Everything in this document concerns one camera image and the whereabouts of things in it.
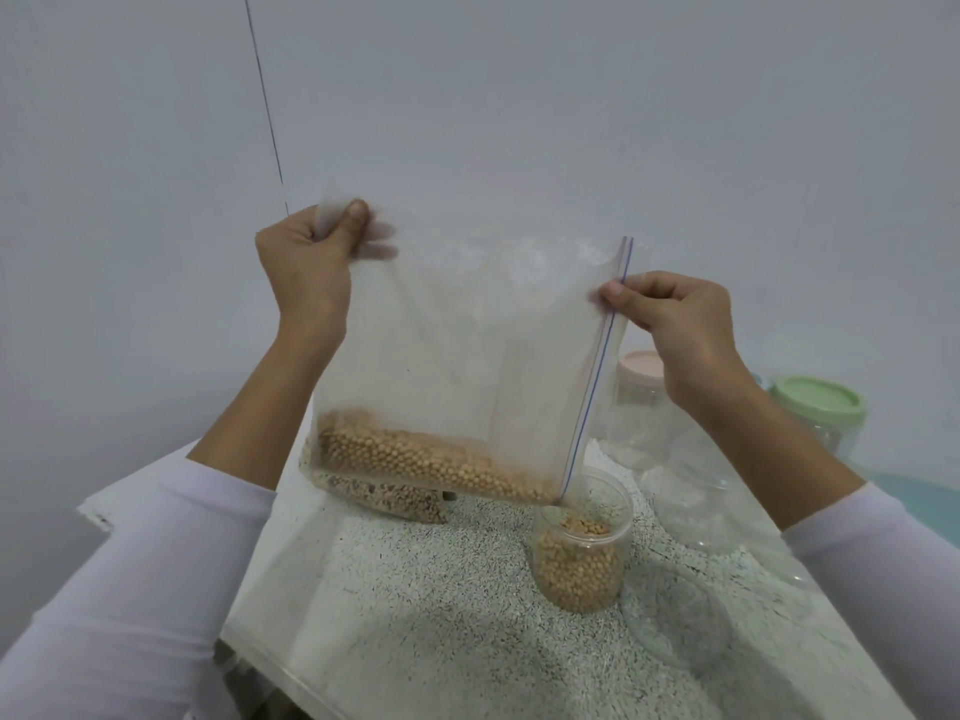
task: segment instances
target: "table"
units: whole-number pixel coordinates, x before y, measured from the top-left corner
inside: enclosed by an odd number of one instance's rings
[[[909,718],[830,603],[749,554],[674,542],[629,474],[636,562],[684,567],[722,604],[726,652],[698,672],[632,639],[618,607],[538,593],[531,508],[462,498],[449,523],[380,516],[298,468],[309,414],[222,638],[317,718]],[[589,462],[603,460],[598,451]]]

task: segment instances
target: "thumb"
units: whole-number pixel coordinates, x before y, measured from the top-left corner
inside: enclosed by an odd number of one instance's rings
[[[346,209],[323,241],[340,251],[344,258],[350,257],[360,244],[369,221],[370,206],[363,199],[354,199],[346,205]]]
[[[641,295],[617,280],[610,280],[600,288],[600,295],[617,313],[622,313],[637,326],[650,330],[660,320],[662,302]]]

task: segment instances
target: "white sleeve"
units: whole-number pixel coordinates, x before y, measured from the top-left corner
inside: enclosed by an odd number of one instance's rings
[[[183,720],[275,493],[189,459],[0,663],[0,717]]]
[[[960,550],[873,484],[783,538],[910,710],[960,718]]]

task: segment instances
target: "grey wall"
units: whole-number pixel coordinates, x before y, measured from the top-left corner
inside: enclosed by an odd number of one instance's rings
[[[244,0],[0,1],[0,651],[268,343],[282,187]]]
[[[960,0],[250,7],[291,206],[630,232],[729,286],[751,366],[865,393],[856,457],[960,487]]]

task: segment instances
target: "green lid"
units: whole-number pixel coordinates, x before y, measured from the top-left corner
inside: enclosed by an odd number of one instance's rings
[[[867,404],[860,394],[826,379],[779,376],[770,394],[788,412],[818,424],[858,427],[867,419]]]

